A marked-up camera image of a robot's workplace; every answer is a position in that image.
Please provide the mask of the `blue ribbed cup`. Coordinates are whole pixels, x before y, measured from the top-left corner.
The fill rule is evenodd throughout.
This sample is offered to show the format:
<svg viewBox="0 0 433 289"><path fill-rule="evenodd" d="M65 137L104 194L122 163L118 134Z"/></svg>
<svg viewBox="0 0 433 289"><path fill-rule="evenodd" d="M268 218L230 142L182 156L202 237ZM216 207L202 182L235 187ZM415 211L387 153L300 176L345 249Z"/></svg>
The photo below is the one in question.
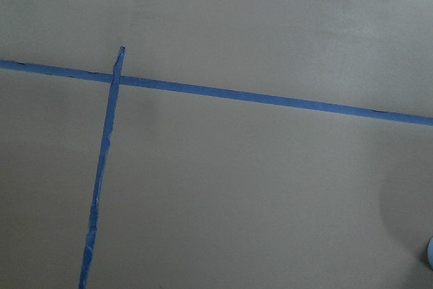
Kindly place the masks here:
<svg viewBox="0 0 433 289"><path fill-rule="evenodd" d="M433 270L433 237L431 237L428 242L426 255L427 255L429 268Z"/></svg>

